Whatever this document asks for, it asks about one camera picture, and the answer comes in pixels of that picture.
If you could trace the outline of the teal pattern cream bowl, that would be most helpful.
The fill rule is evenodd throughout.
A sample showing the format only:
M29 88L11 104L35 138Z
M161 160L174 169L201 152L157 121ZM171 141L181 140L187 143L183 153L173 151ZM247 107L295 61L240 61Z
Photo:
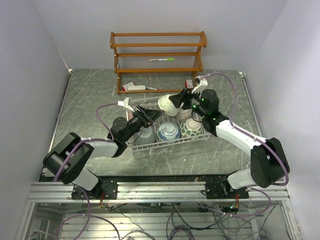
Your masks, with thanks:
M163 110L167 115L176 116L179 113L180 109L174 106L172 101L169 99L170 96L172 96L172 94L166 94L161 96L158 99L157 104L159 108Z

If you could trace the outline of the blue floral white bowl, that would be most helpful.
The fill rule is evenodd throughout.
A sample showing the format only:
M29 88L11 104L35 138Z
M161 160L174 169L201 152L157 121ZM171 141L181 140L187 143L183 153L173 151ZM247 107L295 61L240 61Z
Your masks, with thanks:
M157 137L162 142L177 140L180 136L180 129L173 122L164 122L157 130Z

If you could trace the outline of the white wire dish rack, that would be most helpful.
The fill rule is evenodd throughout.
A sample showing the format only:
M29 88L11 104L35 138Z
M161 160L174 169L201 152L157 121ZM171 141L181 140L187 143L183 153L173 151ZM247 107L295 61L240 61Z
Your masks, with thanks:
M199 122L199 116L195 115L195 120ZM179 144L184 144L184 143L191 143L191 142L196 142L196 141L202 141L205 140L207 141L210 138L210 134L204 129L204 127L201 125L202 128L202 134L196 137L182 137L182 134L180 132L180 138L176 140L170 140L170 141L160 141L157 136L157 130L160 127L161 124L166 123L166 122L172 122L175 123L179 129L180 125L184 120L177 119L177 116L170 116L164 113L162 116L160 116L153 124L152 127L155 130L156 133L156 140L154 143L151 144L145 144L145 145L137 145L135 141L137 140L137 135L136 133L131 139L129 140L128 145L131 147L131 150L133 152L138 152L138 151L146 151L146 150L151 150L151 149L158 149L158 148L164 148L167 146L174 146L174 145L179 145Z

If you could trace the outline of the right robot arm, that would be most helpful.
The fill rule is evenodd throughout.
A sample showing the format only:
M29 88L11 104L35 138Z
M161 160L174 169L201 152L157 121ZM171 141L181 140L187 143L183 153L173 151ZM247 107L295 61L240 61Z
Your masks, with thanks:
M186 88L171 95L169 100L175 108L198 114L208 133L230 142L249 156L250 167L231 173L221 184L220 192L224 197L231 198L244 187L265 189L278 185L282 178L285 179L284 185L289 182L290 167L281 142L275 137L266 139L257 136L233 123L219 111L220 101L214 90L193 93Z

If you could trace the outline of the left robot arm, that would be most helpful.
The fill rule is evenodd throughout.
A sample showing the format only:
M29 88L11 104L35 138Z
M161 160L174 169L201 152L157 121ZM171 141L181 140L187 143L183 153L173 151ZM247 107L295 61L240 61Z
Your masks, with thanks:
M103 181L85 169L90 158L116 158L127 148L126 142L142 128L149 128L165 112L137 106L132 118L117 117L105 138L82 138L68 133L43 159L43 167L54 174L54 181L73 184L82 188L91 198L98 198L104 191Z

